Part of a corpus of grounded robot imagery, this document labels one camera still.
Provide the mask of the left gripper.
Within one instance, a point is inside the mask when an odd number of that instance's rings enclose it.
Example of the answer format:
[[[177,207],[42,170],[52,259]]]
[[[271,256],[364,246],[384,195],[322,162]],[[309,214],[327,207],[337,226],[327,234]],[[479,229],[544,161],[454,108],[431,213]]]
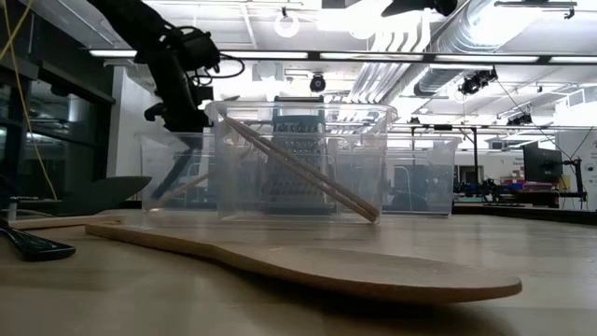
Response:
[[[196,106],[211,99],[211,88],[188,79],[176,56],[169,51],[153,55],[151,75],[162,102],[149,107],[144,112],[145,119],[155,121],[161,117],[163,127],[187,146],[187,155],[202,150],[202,134],[205,128],[211,127],[211,121]]]

